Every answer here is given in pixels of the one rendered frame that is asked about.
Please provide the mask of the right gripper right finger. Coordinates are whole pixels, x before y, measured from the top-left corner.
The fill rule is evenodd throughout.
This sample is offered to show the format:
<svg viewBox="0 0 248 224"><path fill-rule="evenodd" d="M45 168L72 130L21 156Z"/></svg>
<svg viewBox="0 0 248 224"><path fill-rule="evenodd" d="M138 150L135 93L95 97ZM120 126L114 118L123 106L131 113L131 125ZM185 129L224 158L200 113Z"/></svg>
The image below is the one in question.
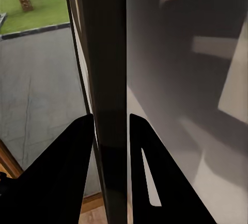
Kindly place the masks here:
<svg viewBox="0 0 248 224"><path fill-rule="evenodd" d="M162 206L150 204L142 148ZM130 115L133 224L216 224L150 123Z"/></svg>

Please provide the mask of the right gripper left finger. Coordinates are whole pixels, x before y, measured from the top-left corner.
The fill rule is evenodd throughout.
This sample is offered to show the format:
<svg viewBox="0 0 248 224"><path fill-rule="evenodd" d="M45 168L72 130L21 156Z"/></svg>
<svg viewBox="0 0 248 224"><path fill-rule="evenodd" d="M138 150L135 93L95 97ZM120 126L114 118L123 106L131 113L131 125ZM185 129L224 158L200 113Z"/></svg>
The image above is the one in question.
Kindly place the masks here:
<svg viewBox="0 0 248 224"><path fill-rule="evenodd" d="M73 121L0 195L0 224L78 224L94 133L93 114Z"/></svg>

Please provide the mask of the poster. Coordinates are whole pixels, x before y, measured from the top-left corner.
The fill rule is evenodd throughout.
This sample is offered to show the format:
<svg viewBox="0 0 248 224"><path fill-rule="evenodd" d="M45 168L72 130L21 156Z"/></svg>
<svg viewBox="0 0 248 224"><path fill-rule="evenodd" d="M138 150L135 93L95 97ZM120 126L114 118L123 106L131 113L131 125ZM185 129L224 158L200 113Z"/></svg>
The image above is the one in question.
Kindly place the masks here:
<svg viewBox="0 0 248 224"><path fill-rule="evenodd" d="M108 224L128 224L127 0L66 0Z"/></svg>

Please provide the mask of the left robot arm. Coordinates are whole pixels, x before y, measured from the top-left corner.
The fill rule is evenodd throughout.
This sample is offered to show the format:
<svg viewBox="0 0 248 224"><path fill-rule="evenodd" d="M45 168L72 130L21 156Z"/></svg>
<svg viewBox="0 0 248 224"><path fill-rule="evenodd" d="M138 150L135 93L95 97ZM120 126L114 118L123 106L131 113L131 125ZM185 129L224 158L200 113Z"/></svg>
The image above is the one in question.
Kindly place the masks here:
<svg viewBox="0 0 248 224"><path fill-rule="evenodd" d="M7 174L0 171L0 195L2 195L13 183L14 179L8 178Z"/></svg>

